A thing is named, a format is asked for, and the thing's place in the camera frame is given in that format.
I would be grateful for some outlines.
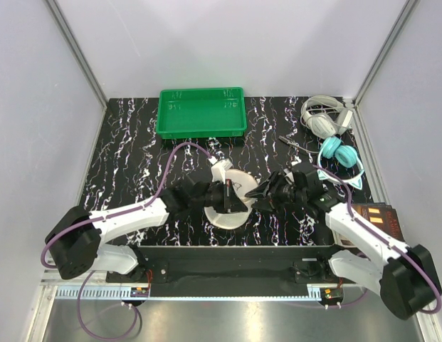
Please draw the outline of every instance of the green plastic tray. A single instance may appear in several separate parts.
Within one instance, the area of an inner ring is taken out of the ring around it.
[[[242,88],[161,92],[156,132],[162,139],[238,137],[247,127]]]

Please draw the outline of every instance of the white headphones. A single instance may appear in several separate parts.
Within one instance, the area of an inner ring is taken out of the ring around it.
[[[314,105],[323,105],[330,108],[311,110],[310,108]],[[327,110],[339,113],[336,122],[326,113]],[[311,111],[318,111],[319,113],[311,114]],[[322,139],[327,139],[336,134],[344,134],[345,131],[349,129],[353,114],[352,110],[345,108],[344,105],[335,98],[323,95],[309,98],[301,107],[302,124]]]

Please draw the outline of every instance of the black table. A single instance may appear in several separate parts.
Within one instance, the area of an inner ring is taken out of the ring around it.
[[[300,123],[300,108],[307,98],[246,98],[248,129],[241,138],[192,139],[218,158],[227,157],[237,169],[249,172],[258,182],[290,161],[309,160],[307,155],[279,141],[287,135],[309,150],[318,150],[322,140]],[[111,99],[91,161],[80,204],[89,210],[114,208],[139,202],[153,195],[162,177],[167,158],[180,141],[161,140],[156,135],[158,98]],[[345,145],[355,147],[352,131],[342,136]],[[322,166],[340,177],[351,177],[334,160]],[[167,185],[193,172],[209,179],[210,164],[197,149],[186,147],[177,153]],[[371,202],[366,176],[363,190],[354,190],[354,202]],[[340,186],[327,186],[344,195]],[[192,212],[184,221],[131,233],[118,244],[142,246],[296,246],[332,243],[332,235],[300,208],[285,208],[280,214],[253,210],[247,223],[234,231],[217,229],[203,212]]]

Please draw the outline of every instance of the stainless steel floor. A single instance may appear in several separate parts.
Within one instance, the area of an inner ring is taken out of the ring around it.
[[[350,298],[359,294],[351,289]],[[84,301],[83,320],[95,333],[115,337],[130,326],[133,313],[111,307],[111,301]],[[345,309],[303,309],[277,302],[177,302],[149,301],[142,304],[141,328],[124,341],[209,341],[209,342],[417,342],[422,341],[415,320],[392,316],[374,294]],[[57,300],[53,305],[44,341],[96,341],[80,328],[74,300]]]

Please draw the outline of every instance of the white wall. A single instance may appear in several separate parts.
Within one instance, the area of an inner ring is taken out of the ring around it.
[[[107,97],[356,94],[405,0],[58,0]]]
[[[360,110],[404,236],[442,283],[442,0],[420,1]]]
[[[101,118],[43,1],[0,1],[0,342],[22,341],[43,240],[75,204]]]

